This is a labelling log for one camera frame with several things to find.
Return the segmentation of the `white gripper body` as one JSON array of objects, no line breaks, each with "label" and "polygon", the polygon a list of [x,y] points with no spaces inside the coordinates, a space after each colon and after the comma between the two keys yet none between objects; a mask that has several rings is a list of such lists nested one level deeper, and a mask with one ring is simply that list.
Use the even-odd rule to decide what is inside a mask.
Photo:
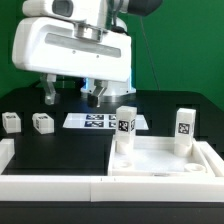
[{"label": "white gripper body", "polygon": [[25,0],[16,68],[110,81],[131,75],[131,38],[112,30],[116,0]]}]

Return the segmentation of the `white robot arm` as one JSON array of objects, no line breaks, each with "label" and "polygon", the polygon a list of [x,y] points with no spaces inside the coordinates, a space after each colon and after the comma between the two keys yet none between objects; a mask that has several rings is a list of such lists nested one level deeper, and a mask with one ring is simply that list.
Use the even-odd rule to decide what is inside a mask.
[{"label": "white robot arm", "polygon": [[91,107],[133,94],[131,37],[117,15],[147,16],[162,0],[25,0],[12,50],[16,68],[35,71],[45,102],[56,101],[59,75],[86,80]]}]

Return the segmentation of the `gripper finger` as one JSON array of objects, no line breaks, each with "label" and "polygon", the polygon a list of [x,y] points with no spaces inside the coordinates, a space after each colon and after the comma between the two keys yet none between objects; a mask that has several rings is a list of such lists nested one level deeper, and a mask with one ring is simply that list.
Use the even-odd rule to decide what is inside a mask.
[{"label": "gripper finger", "polygon": [[89,93],[87,97],[87,103],[92,108],[100,106],[100,101],[108,87],[108,82],[104,80],[94,80],[94,86],[94,91]]},{"label": "gripper finger", "polygon": [[57,93],[54,87],[57,76],[55,74],[42,74],[40,81],[45,91],[45,103],[53,105],[57,102]]}]

